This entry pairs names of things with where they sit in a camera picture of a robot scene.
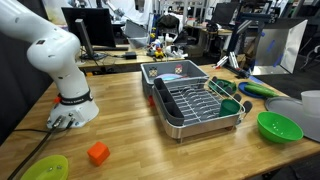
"green plate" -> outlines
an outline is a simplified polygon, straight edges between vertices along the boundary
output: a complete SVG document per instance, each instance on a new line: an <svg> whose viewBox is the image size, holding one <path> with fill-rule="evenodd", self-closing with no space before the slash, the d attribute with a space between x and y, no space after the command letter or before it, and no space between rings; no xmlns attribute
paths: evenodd
<svg viewBox="0 0 320 180"><path fill-rule="evenodd" d="M224 79L217 79L216 84L219 84L219 83L223 83L222 88L224 90L226 90L226 88L228 86L230 86L232 88L232 93L231 94L234 94L237 91L237 85L235 83L232 83L232 82L224 80ZM218 91L220 94L224 94L224 92L220 88L218 88L215 84L213 84L211 81L209 81L209 88L212 89L212 90Z"/></svg>
<svg viewBox="0 0 320 180"><path fill-rule="evenodd" d="M62 155L45 157L33 164L21 180L65 180L68 177L68 160Z"/></svg>

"dish rack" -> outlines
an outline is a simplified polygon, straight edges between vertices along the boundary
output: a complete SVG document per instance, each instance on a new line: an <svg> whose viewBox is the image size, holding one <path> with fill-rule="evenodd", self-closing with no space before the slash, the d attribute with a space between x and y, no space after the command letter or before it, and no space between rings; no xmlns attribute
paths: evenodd
<svg viewBox="0 0 320 180"><path fill-rule="evenodd" d="M171 138L182 142L185 137L235 126L245 113L245 108L239 101L215 82L209 81L218 88L211 89L203 81L194 83L188 80L167 87L162 79L154 80L154 102L164 129ZM219 117L223 99L233 99L239 103L239 112Z"/></svg>

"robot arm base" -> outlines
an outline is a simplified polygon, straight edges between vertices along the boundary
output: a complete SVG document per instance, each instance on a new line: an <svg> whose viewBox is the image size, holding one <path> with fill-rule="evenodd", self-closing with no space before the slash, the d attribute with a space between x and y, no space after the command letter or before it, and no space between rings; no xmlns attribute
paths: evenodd
<svg viewBox="0 0 320 180"><path fill-rule="evenodd" d="M65 116L65 120L58 128L66 128L69 122L73 122L71 128L80 128L87 122L95 118L99 113L99 108L94 101L86 101L78 105L63 105L56 104L50 113L47 121L47 127L52 128L52 125L59 116Z"/></svg>

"metal tray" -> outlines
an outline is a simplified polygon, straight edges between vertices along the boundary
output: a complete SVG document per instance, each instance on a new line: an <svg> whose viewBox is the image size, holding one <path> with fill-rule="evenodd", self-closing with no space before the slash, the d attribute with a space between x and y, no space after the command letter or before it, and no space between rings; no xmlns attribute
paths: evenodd
<svg viewBox="0 0 320 180"><path fill-rule="evenodd" d="M224 95L209 89L206 83L193 82L183 81L183 84L177 83L168 88L162 79L154 81L153 98L161 122L167 135L178 142L192 135L235 126L245 112L243 105L222 88L219 91L224 91ZM226 98L238 102L240 111L219 117L221 101Z"/></svg>
<svg viewBox="0 0 320 180"><path fill-rule="evenodd" d="M265 107L268 111L290 118L301 127L305 137L320 142L320 117L305 115L301 100L290 97L274 97L265 102Z"/></svg>

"toy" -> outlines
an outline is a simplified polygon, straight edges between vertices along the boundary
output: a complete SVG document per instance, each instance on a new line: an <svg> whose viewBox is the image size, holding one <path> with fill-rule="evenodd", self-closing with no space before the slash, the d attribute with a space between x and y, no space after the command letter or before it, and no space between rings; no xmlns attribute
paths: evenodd
<svg viewBox="0 0 320 180"><path fill-rule="evenodd" d="M156 58L162 59L164 57L164 53L162 52L162 48L157 47L156 51L154 52Z"/></svg>
<svg viewBox="0 0 320 180"><path fill-rule="evenodd" d="M93 164L100 166L110 155L109 148L101 142L97 142L87 151Z"/></svg>

